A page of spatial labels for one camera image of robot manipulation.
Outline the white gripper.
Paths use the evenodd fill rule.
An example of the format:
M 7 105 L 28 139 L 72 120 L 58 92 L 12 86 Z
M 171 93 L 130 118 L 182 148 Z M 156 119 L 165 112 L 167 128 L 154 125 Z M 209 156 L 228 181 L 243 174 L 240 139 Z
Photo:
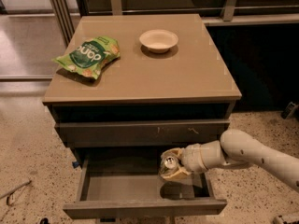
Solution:
M 179 181 L 188 178 L 193 172 L 201 174 L 207 171 L 202 159 L 202 149 L 199 144 L 188 145 L 185 148 L 171 148 L 161 155 L 162 160 L 180 160 L 183 166 L 173 170 L 167 170 L 162 174 L 162 179 L 166 181 Z

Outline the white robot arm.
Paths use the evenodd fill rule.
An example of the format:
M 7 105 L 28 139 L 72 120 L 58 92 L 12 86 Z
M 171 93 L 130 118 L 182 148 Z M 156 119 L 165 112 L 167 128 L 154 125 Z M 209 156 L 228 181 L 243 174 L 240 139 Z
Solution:
M 236 129 L 225 131 L 217 141 L 168 149 L 161 155 L 159 174 L 179 181 L 214 168 L 243 169 L 252 164 L 299 192 L 299 160 Z

